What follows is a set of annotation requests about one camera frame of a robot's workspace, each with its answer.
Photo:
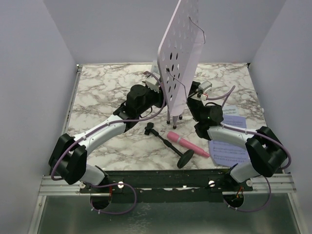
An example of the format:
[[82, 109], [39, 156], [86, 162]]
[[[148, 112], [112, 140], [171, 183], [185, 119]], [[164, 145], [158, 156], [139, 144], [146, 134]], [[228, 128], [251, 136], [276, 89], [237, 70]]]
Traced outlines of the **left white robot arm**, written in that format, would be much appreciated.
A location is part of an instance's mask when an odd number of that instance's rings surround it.
[[153, 106], [163, 109], [165, 104], [161, 86], [157, 91], [147, 85], [132, 86], [126, 100], [101, 124], [75, 136], [65, 133], [58, 138], [48, 161], [52, 180], [60, 176], [69, 185], [81, 181], [91, 184], [98, 193], [104, 192], [108, 187], [106, 174], [100, 167], [87, 163], [88, 155], [138, 122], [147, 120], [141, 115], [148, 109]]

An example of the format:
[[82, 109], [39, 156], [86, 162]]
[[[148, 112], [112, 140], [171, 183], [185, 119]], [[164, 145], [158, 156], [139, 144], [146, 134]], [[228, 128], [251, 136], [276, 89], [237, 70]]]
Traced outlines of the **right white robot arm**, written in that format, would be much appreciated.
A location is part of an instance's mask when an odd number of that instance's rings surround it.
[[206, 97], [209, 82], [192, 82], [187, 106], [196, 122], [196, 134], [208, 141], [221, 141], [246, 150], [249, 161], [232, 166], [225, 175], [224, 185], [230, 191], [241, 187], [242, 182], [256, 176], [271, 177], [278, 169], [291, 164], [289, 151], [273, 131], [266, 126], [257, 130], [232, 127], [223, 123], [222, 106], [216, 98]]

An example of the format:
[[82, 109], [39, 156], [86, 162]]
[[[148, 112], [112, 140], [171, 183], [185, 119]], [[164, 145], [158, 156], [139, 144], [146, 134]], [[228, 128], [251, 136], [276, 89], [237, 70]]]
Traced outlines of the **lilac music stand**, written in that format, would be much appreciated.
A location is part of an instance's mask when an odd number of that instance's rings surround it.
[[199, 26], [199, 1], [178, 1], [158, 48], [157, 64], [167, 98], [167, 121], [176, 128], [187, 103], [206, 42]]

